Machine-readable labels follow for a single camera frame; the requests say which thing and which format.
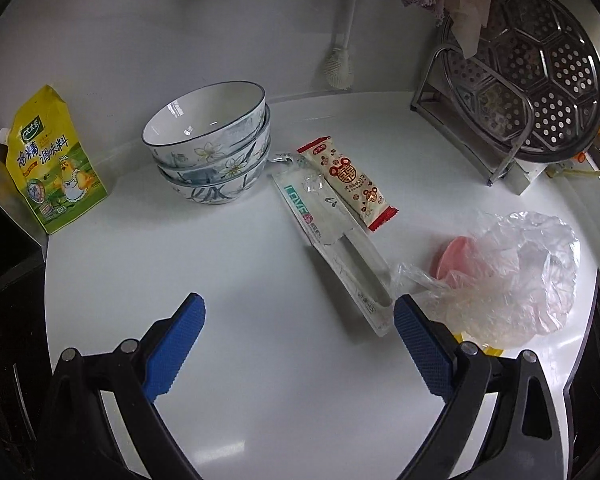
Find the stacked floral ceramic bowls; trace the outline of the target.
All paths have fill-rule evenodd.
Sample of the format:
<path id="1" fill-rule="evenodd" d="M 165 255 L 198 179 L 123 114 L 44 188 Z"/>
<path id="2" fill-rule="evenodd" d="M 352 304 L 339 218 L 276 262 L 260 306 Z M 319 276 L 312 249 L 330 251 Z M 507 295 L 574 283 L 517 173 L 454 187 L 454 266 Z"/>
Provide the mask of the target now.
<path id="1" fill-rule="evenodd" d="M 142 142 L 170 185 L 210 188 L 201 202 L 234 200 L 259 177 L 271 147 L 265 88 L 230 80 L 188 92 L 149 119 Z"/>

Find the steel dish rack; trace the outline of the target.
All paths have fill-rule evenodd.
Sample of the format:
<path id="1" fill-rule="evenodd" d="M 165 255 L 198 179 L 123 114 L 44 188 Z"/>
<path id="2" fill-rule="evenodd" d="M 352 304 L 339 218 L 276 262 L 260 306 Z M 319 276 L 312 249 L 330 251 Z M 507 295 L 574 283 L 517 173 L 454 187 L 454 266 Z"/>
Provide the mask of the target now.
<path id="1" fill-rule="evenodd" d="M 480 60 L 475 66 L 486 75 L 489 84 L 496 82 L 514 97 L 519 113 L 512 116 L 514 134 L 508 141 L 491 136 L 480 122 L 477 92 L 453 84 L 450 56 L 462 50 L 442 42 L 432 50 L 424 74 L 411 100 L 411 110 L 434 126 L 478 169 L 490 188 L 510 174 L 532 127 L 533 106 L 528 96 L 496 70 Z"/>

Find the clear bag with orange scraps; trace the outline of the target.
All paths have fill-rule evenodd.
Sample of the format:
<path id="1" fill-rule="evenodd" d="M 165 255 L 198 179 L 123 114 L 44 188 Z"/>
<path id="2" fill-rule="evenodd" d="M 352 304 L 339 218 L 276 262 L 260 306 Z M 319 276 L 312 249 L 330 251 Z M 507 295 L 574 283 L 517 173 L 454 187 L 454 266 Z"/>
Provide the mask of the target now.
<path id="1" fill-rule="evenodd" d="M 430 268 L 401 262 L 393 271 L 392 292 L 411 294 L 430 320 L 452 334 L 465 332 L 503 350 L 566 325 L 576 303 L 581 255 L 568 223 L 537 211 L 504 216 L 478 211 L 457 236 L 476 241 L 478 278 L 452 288 L 437 281 Z"/>

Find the yellow seasoning pouch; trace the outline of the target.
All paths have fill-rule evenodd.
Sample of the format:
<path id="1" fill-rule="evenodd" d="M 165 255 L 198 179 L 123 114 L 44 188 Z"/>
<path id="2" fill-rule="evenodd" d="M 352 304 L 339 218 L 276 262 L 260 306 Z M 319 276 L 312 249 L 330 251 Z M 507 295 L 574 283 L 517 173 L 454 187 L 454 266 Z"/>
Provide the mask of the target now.
<path id="1" fill-rule="evenodd" d="M 68 105 L 46 84 L 0 130 L 6 169 L 44 231 L 53 234 L 107 197 Z"/>

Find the red white snack wrapper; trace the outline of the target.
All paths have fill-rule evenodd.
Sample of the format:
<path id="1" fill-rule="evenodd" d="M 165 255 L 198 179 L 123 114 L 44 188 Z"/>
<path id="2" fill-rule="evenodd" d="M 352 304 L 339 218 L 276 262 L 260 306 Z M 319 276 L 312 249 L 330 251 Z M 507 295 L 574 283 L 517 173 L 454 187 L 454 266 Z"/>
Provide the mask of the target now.
<path id="1" fill-rule="evenodd" d="M 377 183 L 340 151 L 330 136 L 304 144 L 297 152 L 326 178 L 370 232 L 377 231 L 399 212 L 389 204 Z"/>

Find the clear toothbrush package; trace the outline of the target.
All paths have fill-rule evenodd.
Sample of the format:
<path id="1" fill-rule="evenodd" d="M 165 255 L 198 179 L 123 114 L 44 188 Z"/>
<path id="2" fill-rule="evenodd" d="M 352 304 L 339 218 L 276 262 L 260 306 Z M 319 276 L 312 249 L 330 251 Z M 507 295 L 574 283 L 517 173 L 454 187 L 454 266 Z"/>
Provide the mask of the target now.
<path id="1" fill-rule="evenodd" d="M 391 269 L 343 199 L 300 156 L 278 154 L 271 177 L 313 248 L 332 269 L 374 333 L 393 326 Z"/>

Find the yellow plastic ring lid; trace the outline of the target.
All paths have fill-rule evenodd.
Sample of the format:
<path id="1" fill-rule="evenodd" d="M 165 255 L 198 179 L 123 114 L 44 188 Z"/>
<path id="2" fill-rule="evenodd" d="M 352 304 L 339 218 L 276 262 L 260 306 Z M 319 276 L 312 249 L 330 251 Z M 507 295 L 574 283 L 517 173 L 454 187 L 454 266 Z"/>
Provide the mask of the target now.
<path id="1" fill-rule="evenodd" d="M 459 344 L 472 344 L 474 347 L 479 348 L 486 356 L 501 356 L 504 352 L 503 349 L 491 347 L 465 332 L 454 333 L 453 336 Z"/>

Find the perforated steel steamer tray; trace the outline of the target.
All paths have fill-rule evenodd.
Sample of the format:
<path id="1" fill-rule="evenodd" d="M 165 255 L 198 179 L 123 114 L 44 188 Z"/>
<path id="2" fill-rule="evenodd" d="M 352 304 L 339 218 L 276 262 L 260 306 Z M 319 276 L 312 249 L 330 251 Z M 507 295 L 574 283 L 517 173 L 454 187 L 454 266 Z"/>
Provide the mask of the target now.
<path id="1" fill-rule="evenodd" d="M 508 141 L 514 97 L 475 66 L 488 64 L 533 106 L 532 127 L 518 158 L 549 164 L 576 156 L 600 128 L 600 57 L 581 24 L 556 0 L 492 0 L 472 58 L 450 56 L 453 84 L 477 92 L 480 122 Z"/>

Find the pink leaf shaped dish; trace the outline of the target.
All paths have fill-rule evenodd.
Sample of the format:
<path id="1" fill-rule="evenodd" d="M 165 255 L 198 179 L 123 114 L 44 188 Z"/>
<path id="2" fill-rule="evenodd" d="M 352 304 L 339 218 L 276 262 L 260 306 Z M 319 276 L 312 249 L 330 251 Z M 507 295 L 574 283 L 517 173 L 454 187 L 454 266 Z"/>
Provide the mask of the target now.
<path id="1" fill-rule="evenodd" d="M 459 288 L 478 278 L 477 244 L 469 236 L 457 236 L 440 248 L 432 260 L 431 275 L 445 285 Z"/>

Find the white bottle brush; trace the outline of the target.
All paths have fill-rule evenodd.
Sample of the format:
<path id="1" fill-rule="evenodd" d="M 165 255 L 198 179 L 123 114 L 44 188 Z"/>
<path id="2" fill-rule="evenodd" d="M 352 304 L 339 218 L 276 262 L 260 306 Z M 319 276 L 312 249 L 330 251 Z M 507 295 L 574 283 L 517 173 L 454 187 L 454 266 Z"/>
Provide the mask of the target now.
<path id="1" fill-rule="evenodd" d="M 323 74 L 330 88 L 348 91 L 354 83 L 350 42 L 358 0 L 346 0 L 341 15 L 342 31 L 323 62 Z"/>

